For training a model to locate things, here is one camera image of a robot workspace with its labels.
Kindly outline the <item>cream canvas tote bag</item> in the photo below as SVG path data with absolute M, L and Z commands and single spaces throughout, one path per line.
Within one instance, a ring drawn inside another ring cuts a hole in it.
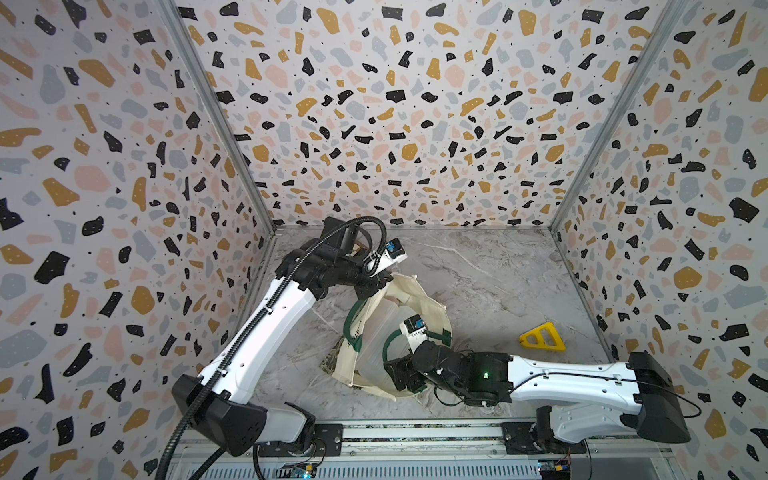
M 322 360 L 320 368 L 340 383 L 368 394 L 399 400 L 418 394 L 421 386 L 396 386 L 385 364 L 415 351 L 404 322 L 424 321 L 426 340 L 450 346 L 452 326 L 446 307 L 430 297 L 415 276 L 399 273 L 386 287 L 355 302 L 343 323 L 342 337 Z

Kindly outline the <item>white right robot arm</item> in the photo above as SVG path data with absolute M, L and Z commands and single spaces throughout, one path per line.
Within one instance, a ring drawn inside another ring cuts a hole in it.
M 645 352 L 626 362 L 583 365 L 457 352 L 426 340 L 401 358 L 385 359 L 384 369 L 399 391 L 432 385 L 468 407 L 538 401 L 540 443 L 625 434 L 663 444 L 691 439 L 670 375 Z

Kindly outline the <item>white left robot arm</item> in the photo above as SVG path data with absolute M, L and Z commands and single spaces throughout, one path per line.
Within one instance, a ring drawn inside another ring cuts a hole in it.
M 313 442 L 315 417 L 288 406 L 252 403 L 258 381 L 290 330 L 334 286 L 354 287 L 365 300 L 382 290 L 388 269 L 407 257 L 397 239 L 381 254 L 349 255 L 323 243 L 306 242 L 286 255 L 248 322 L 233 341 L 196 376 L 182 375 L 172 394 L 189 428 L 220 449 L 239 456 L 255 445 L 282 444 L 298 453 Z

